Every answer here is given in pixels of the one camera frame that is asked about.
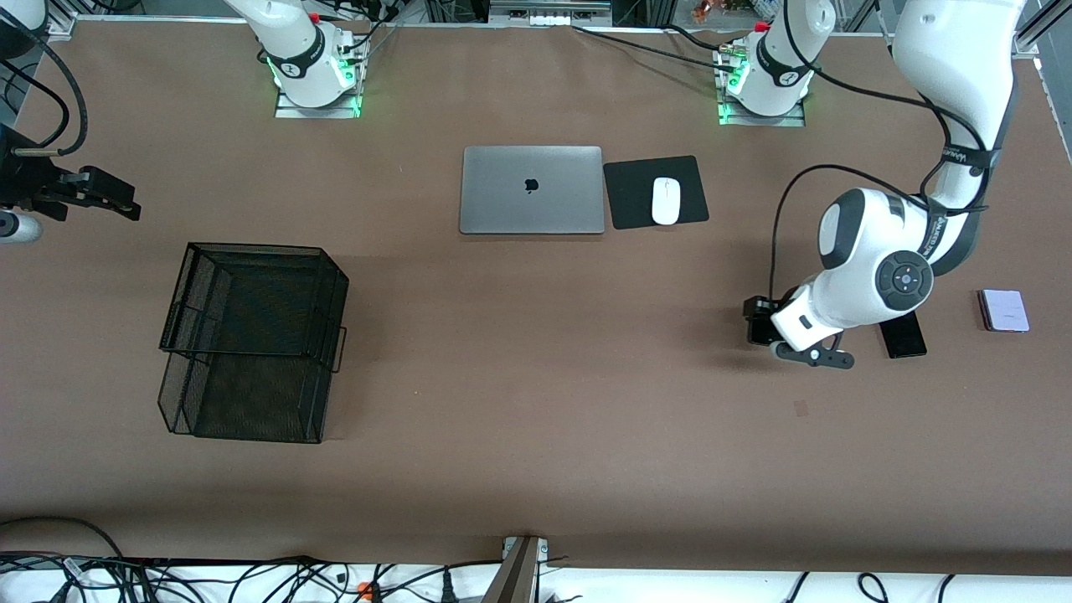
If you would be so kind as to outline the long black smartphone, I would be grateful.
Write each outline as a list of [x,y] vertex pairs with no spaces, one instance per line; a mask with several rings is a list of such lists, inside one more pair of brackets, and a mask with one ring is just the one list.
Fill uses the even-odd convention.
[[891,359],[922,358],[928,352],[915,312],[881,322],[879,329]]

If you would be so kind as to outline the lavender flip phone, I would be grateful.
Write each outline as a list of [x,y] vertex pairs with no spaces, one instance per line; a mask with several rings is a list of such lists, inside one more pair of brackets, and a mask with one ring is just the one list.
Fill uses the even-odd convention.
[[977,302],[987,330],[1030,330],[1021,291],[983,289],[977,292]]

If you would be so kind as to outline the white computer mouse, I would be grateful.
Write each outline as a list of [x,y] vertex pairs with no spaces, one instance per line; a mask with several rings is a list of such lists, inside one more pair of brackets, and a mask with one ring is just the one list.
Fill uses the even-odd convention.
[[682,208],[682,187],[673,177],[657,177],[653,182],[651,217],[655,225],[678,224]]

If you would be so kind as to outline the black mouse pad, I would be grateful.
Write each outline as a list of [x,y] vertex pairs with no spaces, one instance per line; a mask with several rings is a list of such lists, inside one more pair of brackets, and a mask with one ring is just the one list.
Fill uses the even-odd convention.
[[659,226],[651,217],[653,182],[657,177],[673,177],[681,183],[678,224],[709,220],[708,198],[694,156],[609,162],[602,165],[602,174],[614,229]]

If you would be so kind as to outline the black mesh two-tier tray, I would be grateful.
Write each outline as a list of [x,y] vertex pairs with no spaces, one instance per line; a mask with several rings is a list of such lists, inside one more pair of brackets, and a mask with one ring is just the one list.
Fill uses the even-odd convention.
[[321,443],[348,286],[321,248],[188,244],[158,344],[169,432]]

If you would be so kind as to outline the silver closed laptop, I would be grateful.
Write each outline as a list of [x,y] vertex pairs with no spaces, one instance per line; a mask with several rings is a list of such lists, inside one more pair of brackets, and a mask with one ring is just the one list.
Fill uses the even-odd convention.
[[597,146],[464,149],[463,235],[601,235],[602,151]]

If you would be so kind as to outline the grey power strip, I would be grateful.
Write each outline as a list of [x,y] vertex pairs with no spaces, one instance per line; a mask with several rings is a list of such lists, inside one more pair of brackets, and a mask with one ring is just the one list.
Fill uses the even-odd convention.
[[487,23],[507,27],[612,27],[611,0],[487,0]]

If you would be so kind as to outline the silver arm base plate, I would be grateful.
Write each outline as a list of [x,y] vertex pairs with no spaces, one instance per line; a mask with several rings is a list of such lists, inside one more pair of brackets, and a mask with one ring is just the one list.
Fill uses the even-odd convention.
[[361,111],[363,111],[363,88],[360,85],[344,91],[343,95],[339,95],[328,106],[312,108],[298,106],[280,90],[276,98],[278,119],[348,120],[359,118]]
[[789,113],[779,116],[763,116],[745,106],[733,95],[719,98],[720,126],[761,126],[761,127],[804,127],[807,126],[803,103],[799,100]]

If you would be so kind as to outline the metal table edge bracket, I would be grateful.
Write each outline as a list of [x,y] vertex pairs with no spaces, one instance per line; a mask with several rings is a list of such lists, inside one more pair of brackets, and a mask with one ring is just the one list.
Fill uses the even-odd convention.
[[539,571],[549,551],[541,536],[505,538],[501,567],[480,603],[539,603]]

